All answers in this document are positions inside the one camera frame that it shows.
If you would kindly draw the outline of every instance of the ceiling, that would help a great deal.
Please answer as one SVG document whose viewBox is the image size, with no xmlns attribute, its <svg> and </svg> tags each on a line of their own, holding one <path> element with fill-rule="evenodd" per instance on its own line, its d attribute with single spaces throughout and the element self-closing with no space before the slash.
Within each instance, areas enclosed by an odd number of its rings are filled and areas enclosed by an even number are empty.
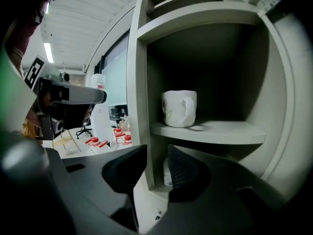
<svg viewBox="0 0 313 235">
<path fill-rule="evenodd" d="M 51 43 L 55 65 L 82 70 L 107 25 L 132 1 L 51 0 L 41 35 Z"/>
</svg>

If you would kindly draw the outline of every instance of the white mug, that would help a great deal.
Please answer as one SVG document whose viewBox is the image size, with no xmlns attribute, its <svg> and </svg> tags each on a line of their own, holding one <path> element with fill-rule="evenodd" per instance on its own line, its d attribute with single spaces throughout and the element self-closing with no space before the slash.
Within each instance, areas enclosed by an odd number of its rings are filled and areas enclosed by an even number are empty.
<svg viewBox="0 0 313 235">
<path fill-rule="evenodd" d="M 187 127 L 195 123 L 197 93 L 194 91 L 168 91 L 162 93 L 163 118 L 166 125 Z"/>
</svg>

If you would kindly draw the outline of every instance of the ceiling light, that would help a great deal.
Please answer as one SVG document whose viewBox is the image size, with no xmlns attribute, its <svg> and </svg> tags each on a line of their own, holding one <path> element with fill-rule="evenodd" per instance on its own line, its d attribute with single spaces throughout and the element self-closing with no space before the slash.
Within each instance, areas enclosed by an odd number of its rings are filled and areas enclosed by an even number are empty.
<svg viewBox="0 0 313 235">
<path fill-rule="evenodd" d="M 49 12 L 49 3 L 47 4 L 47 9 L 45 10 L 45 13 L 48 14 Z"/>
<path fill-rule="evenodd" d="M 45 54 L 47 55 L 48 61 L 53 63 L 50 43 L 44 43 L 44 46 L 45 46 Z"/>
</svg>

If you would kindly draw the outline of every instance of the person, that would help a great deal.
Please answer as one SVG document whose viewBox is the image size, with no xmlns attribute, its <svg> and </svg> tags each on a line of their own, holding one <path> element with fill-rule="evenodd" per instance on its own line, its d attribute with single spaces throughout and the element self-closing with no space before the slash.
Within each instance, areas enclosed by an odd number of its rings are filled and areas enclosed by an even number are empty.
<svg viewBox="0 0 313 235">
<path fill-rule="evenodd" d="M 19 15 L 13 21 L 4 37 L 7 54 L 22 78 L 22 59 L 26 52 L 29 39 L 43 21 L 45 11 L 50 0 L 31 1 L 32 2 L 30 2 L 28 9 L 25 13 Z M 49 94 L 44 96 L 43 101 L 46 105 L 49 104 Z M 29 109 L 22 128 L 24 136 L 35 138 L 39 134 L 40 126 L 41 124 L 37 115 L 32 109 Z"/>
</svg>

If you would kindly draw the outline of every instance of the mug handle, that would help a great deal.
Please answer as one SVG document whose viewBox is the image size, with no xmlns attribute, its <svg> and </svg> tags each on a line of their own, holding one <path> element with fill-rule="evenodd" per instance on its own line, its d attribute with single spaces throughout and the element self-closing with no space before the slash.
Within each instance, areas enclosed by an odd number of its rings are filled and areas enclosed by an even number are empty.
<svg viewBox="0 0 313 235">
<path fill-rule="evenodd" d="M 185 96 L 181 101 L 185 101 L 186 104 L 185 118 L 182 121 L 182 123 L 184 123 L 193 114 L 195 103 L 193 99 L 189 96 Z"/>
</svg>

